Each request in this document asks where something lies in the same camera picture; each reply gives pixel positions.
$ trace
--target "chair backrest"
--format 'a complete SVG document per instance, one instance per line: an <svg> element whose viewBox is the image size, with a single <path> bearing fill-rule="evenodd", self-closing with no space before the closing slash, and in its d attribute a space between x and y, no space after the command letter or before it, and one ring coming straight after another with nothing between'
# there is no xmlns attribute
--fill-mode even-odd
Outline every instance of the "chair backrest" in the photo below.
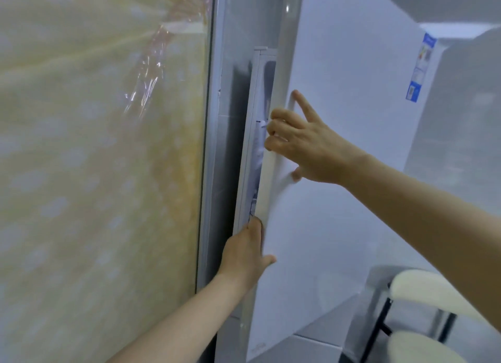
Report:
<svg viewBox="0 0 501 363"><path fill-rule="evenodd" d="M399 273L390 284L390 298L424 303L487 322L443 276L429 271L410 269Z"/></svg>

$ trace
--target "sticker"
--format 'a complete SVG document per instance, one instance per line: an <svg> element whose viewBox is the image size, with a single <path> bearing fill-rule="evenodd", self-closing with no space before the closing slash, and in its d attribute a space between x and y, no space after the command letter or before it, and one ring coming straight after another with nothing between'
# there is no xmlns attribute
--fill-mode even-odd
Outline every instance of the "sticker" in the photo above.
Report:
<svg viewBox="0 0 501 363"><path fill-rule="evenodd" d="M424 76L426 75L426 71L428 70L428 65L431 60L431 54L433 52L433 49L435 48L436 42L437 39L431 37L428 33L424 35L423 43L421 44L421 48L419 49L416 66L414 67L414 72L412 73L410 85L407 89L407 96L405 96L405 99L408 99L412 102L417 102L419 93L421 92L421 87L423 86Z"/></svg>

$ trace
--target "chair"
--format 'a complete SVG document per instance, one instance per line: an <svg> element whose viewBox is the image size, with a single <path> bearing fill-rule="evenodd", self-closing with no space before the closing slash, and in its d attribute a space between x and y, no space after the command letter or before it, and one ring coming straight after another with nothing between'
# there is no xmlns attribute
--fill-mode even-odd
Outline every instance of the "chair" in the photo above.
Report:
<svg viewBox="0 0 501 363"><path fill-rule="evenodd" d="M441 275L420 269L410 269L395 276L389 286L389 297L379 314L360 363L365 363L379 334L390 337L388 356L391 363L466 363L457 353L445 346L458 314L487 322ZM384 323L394 300L423 303L449 312L437 340L410 331L392 330Z"/></svg>

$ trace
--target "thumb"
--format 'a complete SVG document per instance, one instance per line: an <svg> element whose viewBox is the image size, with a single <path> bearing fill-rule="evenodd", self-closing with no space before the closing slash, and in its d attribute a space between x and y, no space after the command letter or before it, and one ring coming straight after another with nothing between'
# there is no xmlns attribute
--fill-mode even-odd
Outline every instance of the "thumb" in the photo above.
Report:
<svg viewBox="0 0 501 363"><path fill-rule="evenodd" d="M265 270L270 265L276 263L277 262L277 258L274 257L273 255L266 255L266 256L263 256L262 262L263 262L263 270Z"/></svg>
<svg viewBox="0 0 501 363"><path fill-rule="evenodd" d="M292 176L292 179L294 180L294 182L298 182L301 178L303 178L303 172L302 172L301 167L297 167L296 170L294 170L291 173L291 176Z"/></svg>

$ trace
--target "patterned fabric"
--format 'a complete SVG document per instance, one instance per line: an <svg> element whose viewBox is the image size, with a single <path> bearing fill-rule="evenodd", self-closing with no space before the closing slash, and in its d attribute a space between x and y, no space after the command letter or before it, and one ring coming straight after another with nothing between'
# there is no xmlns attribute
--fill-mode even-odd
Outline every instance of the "patterned fabric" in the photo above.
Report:
<svg viewBox="0 0 501 363"><path fill-rule="evenodd" d="M105 361L194 294L206 33L123 117L178 1L0 0L2 363Z"/></svg>

